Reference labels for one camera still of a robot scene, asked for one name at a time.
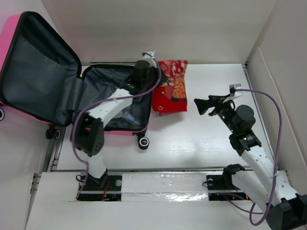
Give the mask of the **red patterned cloth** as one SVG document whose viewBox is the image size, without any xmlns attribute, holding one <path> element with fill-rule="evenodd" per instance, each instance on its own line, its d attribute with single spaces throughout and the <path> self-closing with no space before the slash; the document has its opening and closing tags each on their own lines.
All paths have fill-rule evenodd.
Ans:
<svg viewBox="0 0 307 230">
<path fill-rule="evenodd" d="M 160 85 L 152 93 L 152 108 L 160 116 L 186 112 L 188 101 L 185 87 L 187 60 L 159 61 L 162 70 Z"/>
</svg>

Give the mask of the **pink hard-shell suitcase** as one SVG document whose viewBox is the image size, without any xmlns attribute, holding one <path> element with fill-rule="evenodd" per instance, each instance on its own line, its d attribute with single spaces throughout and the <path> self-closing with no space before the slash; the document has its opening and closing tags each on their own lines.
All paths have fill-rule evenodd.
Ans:
<svg viewBox="0 0 307 230">
<path fill-rule="evenodd" d="M 144 61 L 83 69 L 77 54 L 37 12 L 10 16 L 0 35 L 0 102 L 47 123 L 47 139 L 58 139 L 60 126 L 72 124 L 87 105 L 141 74 L 157 77 Z"/>
</svg>

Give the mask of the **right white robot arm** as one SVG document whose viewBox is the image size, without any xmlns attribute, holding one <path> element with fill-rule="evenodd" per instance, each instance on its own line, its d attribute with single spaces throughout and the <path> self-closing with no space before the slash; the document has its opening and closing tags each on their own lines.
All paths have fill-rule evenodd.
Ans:
<svg viewBox="0 0 307 230">
<path fill-rule="evenodd" d="M 253 170 L 253 179 L 240 164 L 231 164 L 223 169 L 212 184 L 223 188 L 237 188 L 243 191 L 265 214 L 265 220 L 272 230 L 293 230 L 307 223 L 307 197 L 300 195 L 274 169 L 274 164 L 265 153 L 262 143 L 252 131 L 256 122 L 254 111 L 247 105 L 235 107 L 233 97 L 210 95 L 207 100 L 194 99 L 200 115 L 213 110 L 231 131 L 232 148 Z"/>
</svg>

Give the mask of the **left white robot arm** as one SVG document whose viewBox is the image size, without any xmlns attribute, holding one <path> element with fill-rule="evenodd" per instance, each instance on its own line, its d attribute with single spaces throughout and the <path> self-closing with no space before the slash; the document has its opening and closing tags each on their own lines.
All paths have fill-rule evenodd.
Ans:
<svg viewBox="0 0 307 230">
<path fill-rule="evenodd" d="M 71 131 L 71 144 L 75 157 L 86 166 L 85 179 L 96 190 L 107 184 L 107 168 L 101 150 L 104 146 L 105 126 L 134 98 L 151 93 L 162 78 L 161 68 L 154 57 L 138 61 L 123 84 L 106 99 L 92 103 L 79 112 Z"/>
</svg>

